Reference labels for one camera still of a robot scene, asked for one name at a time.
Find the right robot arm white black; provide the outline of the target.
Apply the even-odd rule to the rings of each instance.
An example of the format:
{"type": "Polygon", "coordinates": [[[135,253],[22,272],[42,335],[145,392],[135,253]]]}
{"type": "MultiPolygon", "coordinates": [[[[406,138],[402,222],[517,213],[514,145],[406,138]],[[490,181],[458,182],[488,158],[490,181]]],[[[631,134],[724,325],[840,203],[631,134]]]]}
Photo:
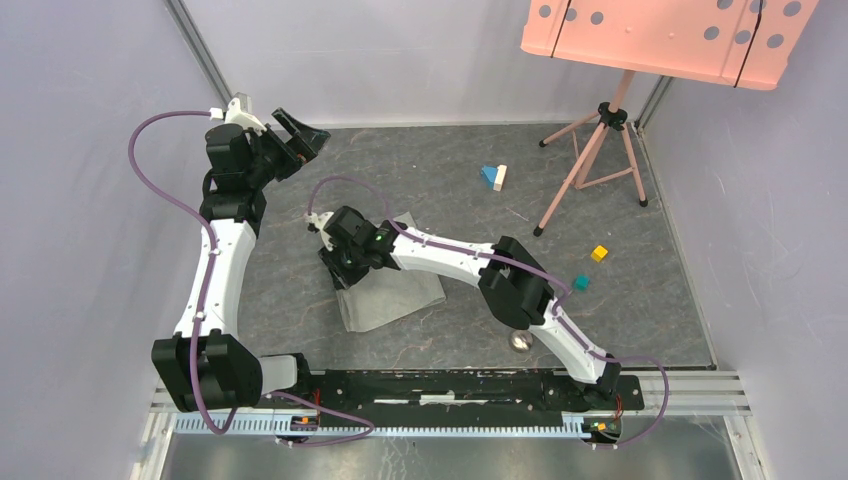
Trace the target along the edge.
{"type": "Polygon", "coordinates": [[[319,257],[336,288],[349,289],[379,269],[432,273],[471,285],[496,320],[529,332],[557,357],[585,405],[602,408],[617,396],[616,359],[568,317],[553,277],[518,240],[468,243],[393,220],[375,225],[348,206],[306,219],[309,230],[321,236],[319,257]]]}

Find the grey cloth napkin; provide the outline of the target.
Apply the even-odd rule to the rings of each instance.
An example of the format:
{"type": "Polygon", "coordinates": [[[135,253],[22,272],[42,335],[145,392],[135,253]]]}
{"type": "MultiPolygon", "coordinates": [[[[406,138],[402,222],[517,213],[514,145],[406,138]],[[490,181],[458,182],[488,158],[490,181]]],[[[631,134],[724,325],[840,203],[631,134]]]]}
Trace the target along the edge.
{"type": "Polygon", "coordinates": [[[357,271],[341,257],[340,248],[334,248],[332,254],[338,269],[331,273],[331,279],[349,332],[368,332],[445,301],[435,274],[388,267],[361,269],[363,277],[352,283],[357,271]]]}

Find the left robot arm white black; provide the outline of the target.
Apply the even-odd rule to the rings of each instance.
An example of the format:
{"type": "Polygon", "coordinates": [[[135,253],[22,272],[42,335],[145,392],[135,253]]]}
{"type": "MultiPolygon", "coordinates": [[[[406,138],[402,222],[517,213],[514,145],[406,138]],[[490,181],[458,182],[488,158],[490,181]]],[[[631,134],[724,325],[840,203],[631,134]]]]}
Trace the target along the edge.
{"type": "Polygon", "coordinates": [[[181,412],[252,407],[260,399],[260,360],[237,338],[238,302],[267,200],[264,188],[297,173],[331,135],[283,109],[273,118],[287,133],[234,109],[214,109],[223,122],[205,134],[210,168],[202,203],[189,214],[201,224],[198,269],[173,335],[154,342],[151,360],[181,412]]]}

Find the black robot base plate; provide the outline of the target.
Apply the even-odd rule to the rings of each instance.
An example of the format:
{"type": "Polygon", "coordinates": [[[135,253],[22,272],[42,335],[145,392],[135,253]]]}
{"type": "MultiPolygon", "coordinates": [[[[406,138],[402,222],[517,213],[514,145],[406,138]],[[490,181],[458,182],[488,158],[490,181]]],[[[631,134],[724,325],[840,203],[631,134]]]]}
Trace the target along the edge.
{"type": "Polygon", "coordinates": [[[302,375],[289,393],[341,412],[322,427],[553,427],[564,413],[641,411],[634,375],[585,386],[561,369],[326,370],[302,375]]]}

